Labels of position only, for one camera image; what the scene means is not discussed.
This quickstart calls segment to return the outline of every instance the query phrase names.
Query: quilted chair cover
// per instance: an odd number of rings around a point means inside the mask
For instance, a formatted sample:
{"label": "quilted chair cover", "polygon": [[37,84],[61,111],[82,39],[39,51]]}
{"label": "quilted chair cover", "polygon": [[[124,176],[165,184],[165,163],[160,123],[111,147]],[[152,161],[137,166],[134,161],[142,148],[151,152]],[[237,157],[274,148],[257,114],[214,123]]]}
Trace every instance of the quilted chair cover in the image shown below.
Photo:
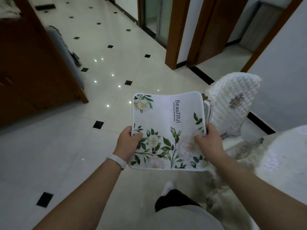
{"label": "quilted chair cover", "polygon": [[213,123],[223,139],[237,137],[260,87],[261,78],[250,73],[229,73],[205,91]]}

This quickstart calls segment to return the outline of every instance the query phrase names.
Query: tiled floor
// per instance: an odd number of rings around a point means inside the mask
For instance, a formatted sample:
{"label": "tiled floor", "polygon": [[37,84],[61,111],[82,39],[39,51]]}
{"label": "tiled floor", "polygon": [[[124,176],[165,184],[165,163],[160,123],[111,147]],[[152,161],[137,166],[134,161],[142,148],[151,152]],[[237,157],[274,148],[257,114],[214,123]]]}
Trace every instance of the tiled floor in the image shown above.
{"label": "tiled floor", "polygon": [[[110,2],[53,2],[56,9],[37,14],[44,25],[59,29],[82,68],[88,68],[81,75],[90,102],[68,103],[0,129],[1,229],[33,228],[113,152],[119,133],[131,125],[134,93],[177,94],[208,87],[185,67],[169,69],[166,50]],[[103,122],[101,129],[93,128],[96,121]],[[243,128],[246,139],[264,135],[248,120]],[[192,194],[191,176],[127,167],[98,229],[122,229],[153,213],[167,180],[180,181],[179,188]],[[47,208],[36,205],[44,192],[54,194]]]}
{"label": "tiled floor", "polygon": [[239,44],[228,46],[224,51],[196,67],[202,70],[214,81],[219,80],[228,73],[240,72],[251,57],[252,52]]}

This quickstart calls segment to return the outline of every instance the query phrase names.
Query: person's right hand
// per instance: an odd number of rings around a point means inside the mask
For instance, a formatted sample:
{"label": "person's right hand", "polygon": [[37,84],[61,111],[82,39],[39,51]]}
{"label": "person's right hand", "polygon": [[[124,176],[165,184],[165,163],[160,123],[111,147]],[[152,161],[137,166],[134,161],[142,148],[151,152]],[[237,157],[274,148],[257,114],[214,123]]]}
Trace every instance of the person's right hand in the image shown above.
{"label": "person's right hand", "polygon": [[228,156],[224,151],[220,133],[215,126],[212,123],[206,123],[206,127],[208,130],[208,135],[196,135],[194,139],[198,143],[199,148],[205,158],[215,165],[217,162],[227,158]]}

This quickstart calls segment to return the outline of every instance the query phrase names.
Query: person's right arm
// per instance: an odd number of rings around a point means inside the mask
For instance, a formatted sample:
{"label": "person's right arm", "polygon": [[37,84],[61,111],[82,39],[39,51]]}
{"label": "person's right arm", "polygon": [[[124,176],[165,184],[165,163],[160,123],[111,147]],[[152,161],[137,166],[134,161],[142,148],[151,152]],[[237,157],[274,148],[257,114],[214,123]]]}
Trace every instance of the person's right arm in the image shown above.
{"label": "person's right arm", "polygon": [[261,230],[307,229],[307,206],[264,182],[229,157],[219,132],[206,124],[208,135],[197,135],[204,156],[236,194]]}

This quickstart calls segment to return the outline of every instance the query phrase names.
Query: black diamond tile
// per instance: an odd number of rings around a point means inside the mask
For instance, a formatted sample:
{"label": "black diamond tile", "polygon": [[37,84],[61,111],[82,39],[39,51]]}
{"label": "black diamond tile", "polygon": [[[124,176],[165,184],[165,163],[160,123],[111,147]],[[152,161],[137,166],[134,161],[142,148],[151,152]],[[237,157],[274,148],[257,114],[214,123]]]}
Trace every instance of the black diamond tile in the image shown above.
{"label": "black diamond tile", "polygon": [[125,82],[125,85],[131,85],[131,84],[132,84],[132,81],[128,81],[128,80],[127,80],[127,81]]}
{"label": "black diamond tile", "polygon": [[53,197],[53,194],[50,194],[50,193],[47,193],[47,192],[44,192],[40,199],[38,200],[37,202],[37,206],[40,206],[40,207],[44,207],[46,208],[50,202],[50,200],[52,199]]}
{"label": "black diamond tile", "polygon": [[101,129],[102,125],[103,125],[103,122],[96,121],[96,123],[94,124],[93,128]]}

